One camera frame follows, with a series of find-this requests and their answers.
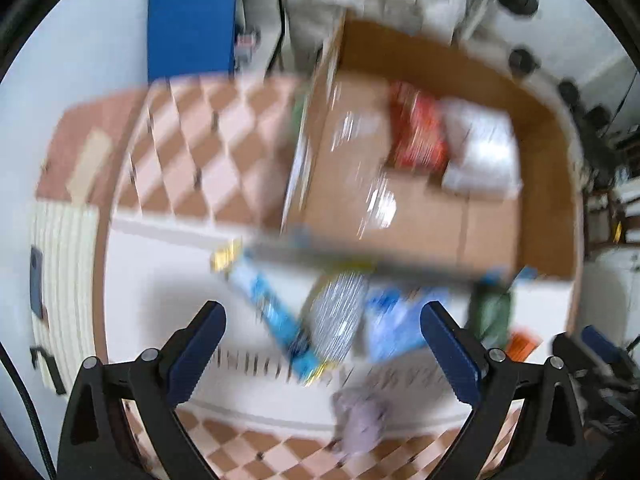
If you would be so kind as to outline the dark green pouch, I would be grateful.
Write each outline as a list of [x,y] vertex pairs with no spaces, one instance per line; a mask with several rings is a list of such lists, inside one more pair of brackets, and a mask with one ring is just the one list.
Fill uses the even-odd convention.
[[512,307],[510,288],[478,283],[472,291],[466,328],[486,349],[504,350],[509,342]]

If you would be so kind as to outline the blue yellow snack tube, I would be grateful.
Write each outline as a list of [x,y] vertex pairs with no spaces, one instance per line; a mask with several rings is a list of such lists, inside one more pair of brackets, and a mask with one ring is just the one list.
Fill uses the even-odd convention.
[[240,240],[232,240],[215,249],[210,256],[210,268],[215,274],[223,275],[226,282],[254,307],[292,372],[303,384],[311,384],[331,367],[318,357],[308,330],[288,310]]

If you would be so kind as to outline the lavender soft cloth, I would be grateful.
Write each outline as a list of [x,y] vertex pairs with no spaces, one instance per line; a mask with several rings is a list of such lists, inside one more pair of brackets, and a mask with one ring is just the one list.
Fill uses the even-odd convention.
[[332,396],[336,419],[332,452],[339,458],[367,454],[381,442],[390,404],[366,387],[346,388]]

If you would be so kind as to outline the white pillow packet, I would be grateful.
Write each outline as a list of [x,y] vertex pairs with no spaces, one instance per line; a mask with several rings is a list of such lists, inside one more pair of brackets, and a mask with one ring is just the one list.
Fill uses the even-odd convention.
[[442,99],[439,106],[449,148],[442,187],[493,200],[517,198],[523,182],[510,115],[460,99]]

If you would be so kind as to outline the red snack bag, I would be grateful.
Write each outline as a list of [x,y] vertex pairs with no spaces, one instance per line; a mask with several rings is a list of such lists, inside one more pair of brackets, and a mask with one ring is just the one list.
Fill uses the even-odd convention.
[[395,81],[388,92],[390,154],[386,166],[417,174],[442,174],[449,154],[439,102],[425,90]]

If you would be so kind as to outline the orange snack bag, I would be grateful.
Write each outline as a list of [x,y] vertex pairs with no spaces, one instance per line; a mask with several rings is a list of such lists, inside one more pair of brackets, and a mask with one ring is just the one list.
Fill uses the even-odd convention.
[[506,355],[514,362],[525,362],[541,345],[542,339],[526,330],[514,330],[506,345]]

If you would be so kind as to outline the smartphone on table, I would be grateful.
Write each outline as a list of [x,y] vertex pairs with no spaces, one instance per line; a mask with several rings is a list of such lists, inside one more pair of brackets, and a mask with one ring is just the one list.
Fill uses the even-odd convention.
[[40,321],[46,319],[46,308],[42,301],[42,274],[42,252],[36,246],[32,246],[29,257],[29,301],[32,313]]

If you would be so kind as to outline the beige striped placemat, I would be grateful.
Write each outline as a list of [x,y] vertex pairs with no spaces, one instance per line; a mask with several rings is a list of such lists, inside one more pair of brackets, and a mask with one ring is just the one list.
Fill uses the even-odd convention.
[[96,354],[93,271],[99,211],[56,200],[37,200],[32,248],[42,255],[42,315],[32,315],[34,343],[52,356],[66,393],[82,361]]

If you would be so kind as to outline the patterned table mat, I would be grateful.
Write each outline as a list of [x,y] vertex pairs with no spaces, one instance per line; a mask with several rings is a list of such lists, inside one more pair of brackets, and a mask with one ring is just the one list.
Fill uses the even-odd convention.
[[471,286],[552,337],[582,251],[559,97],[462,70],[339,62],[296,83],[157,82],[134,114],[106,260],[106,374],[166,474],[473,479],[513,401],[561,400],[547,350],[469,330]]

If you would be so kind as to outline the blue tissue packet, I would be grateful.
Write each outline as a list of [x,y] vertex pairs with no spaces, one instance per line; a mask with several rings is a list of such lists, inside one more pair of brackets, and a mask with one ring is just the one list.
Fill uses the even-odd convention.
[[378,285],[369,289],[363,308],[363,348],[373,363],[390,361],[425,348],[421,312],[432,301],[446,304],[449,289]]

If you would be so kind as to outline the open cardboard box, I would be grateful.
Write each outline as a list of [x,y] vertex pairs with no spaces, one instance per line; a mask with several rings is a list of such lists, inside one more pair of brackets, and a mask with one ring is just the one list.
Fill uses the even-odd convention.
[[281,230],[329,254],[571,281],[576,132],[476,55],[347,14],[314,70]]

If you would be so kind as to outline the blue folded mat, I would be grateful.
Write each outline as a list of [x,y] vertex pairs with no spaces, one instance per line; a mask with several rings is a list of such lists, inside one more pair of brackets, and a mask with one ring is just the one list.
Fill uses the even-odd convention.
[[149,0],[148,81],[234,71],[236,0]]

